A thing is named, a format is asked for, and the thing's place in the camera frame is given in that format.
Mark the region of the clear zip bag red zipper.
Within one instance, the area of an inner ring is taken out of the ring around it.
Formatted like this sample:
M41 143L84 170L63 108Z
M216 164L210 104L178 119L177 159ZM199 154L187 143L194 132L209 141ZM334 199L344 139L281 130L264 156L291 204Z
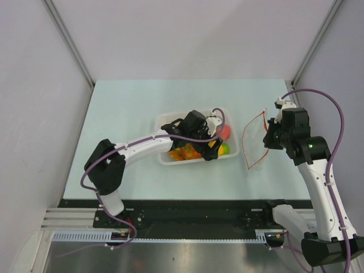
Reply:
M242 134L242 151L246 160L247 169L254 168L268 154L263 138L268 132L267 109L255 116L244 128Z

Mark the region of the pink toy peach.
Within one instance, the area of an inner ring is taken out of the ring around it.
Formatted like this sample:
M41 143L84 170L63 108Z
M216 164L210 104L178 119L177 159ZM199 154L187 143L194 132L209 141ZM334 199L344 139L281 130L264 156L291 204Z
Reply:
M219 135L223 141L228 141L231 137L231 127L229 125L224 125L216 130L216 134Z

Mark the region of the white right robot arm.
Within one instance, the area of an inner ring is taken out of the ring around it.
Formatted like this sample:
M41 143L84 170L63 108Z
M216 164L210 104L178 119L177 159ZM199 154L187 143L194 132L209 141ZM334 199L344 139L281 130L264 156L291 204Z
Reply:
M271 150L286 150L307 186L316 224L298 214L285 200L268 201L262 221L268 228L284 227L301 245L305 260L312 267L351 261L363 254L363 237L358 236L338 197L331 154L326 140L311 136L309 115L303 108L281 108L268 120L263 139Z

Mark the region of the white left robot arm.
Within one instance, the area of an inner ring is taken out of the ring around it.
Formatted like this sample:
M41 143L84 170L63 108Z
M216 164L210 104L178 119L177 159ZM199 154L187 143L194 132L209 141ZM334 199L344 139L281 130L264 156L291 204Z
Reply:
M218 159L223 140L220 135L225 125L225 114L215 108L209 116L197 110L184 118L161 126L142 139L124 144L114 144L109 139L99 142L85 163L82 179L89 179L99 202L106 213L106 221L117 228L126 220L125 206L119 194L125 168L155 154L192 147L205 161Z

